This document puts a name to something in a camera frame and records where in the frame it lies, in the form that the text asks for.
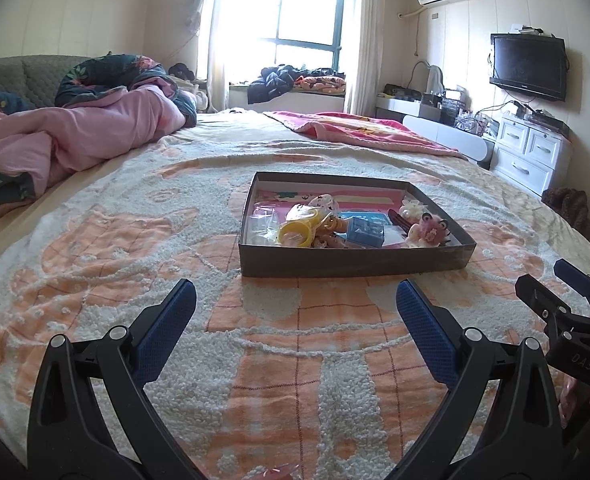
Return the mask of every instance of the television screen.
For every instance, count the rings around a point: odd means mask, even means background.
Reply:
[[[491,83],[550,101],[566,99],[568,60],[564,40],[533,34],[492,34],[491,44]]]

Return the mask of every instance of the white curtain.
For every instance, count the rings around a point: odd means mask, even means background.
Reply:
[[[229,106],[229,80],[226,76],[229,27],[226,24],[226,0],[204,0],[201,10],[198,43],[198,76],[206,77],[209,111],[219,112]]]
[[[345,66],[344,111],[368,116],[375,111],[384,50],[384,0],[355,0]]]

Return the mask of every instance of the window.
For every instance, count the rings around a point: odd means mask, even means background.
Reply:
[[[227,0],[231,82],[253,81],[266,66],[339,67],[345,0]]]

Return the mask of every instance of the window frame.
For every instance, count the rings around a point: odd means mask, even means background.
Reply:
[[[342,19],[344,18],[344,0],[335,1],[335,21],[333,23],[333,44],[326,43],[314,43],[312,41],[300,41],[300,40],[283,40],[279,37],[280,35],[280,22],[281,22],[281,4],[283,0],[280,0],[277,14],[277,28],[275,28],[274,38],[258,38],[260,41],[266,41],[275,45],[275,56],[273,57],[273,63],[277,63],[277,45],[286,46],[299,46],[303,48],[311,48],[314,50],[325,50],[333,53],[333,63],[331,68],[335,71],[339,67],[339,54],[342,50]]]

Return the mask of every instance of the shallow cardboard box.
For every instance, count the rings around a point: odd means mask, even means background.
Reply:
[[[449,222],[453,243],[445,247],[416,249],[312,249],[259,246],[246,243],[248,217],[252,215],[259,191],[332,194],[346,188],[378,188],[406,192],[428,210]],[[254,278],[339,278],[415,274],[462,269],[475,250],[475,240],[443,209],[409,182],[307,173],[255,173],[246,198],[239,237],[243,276]]]

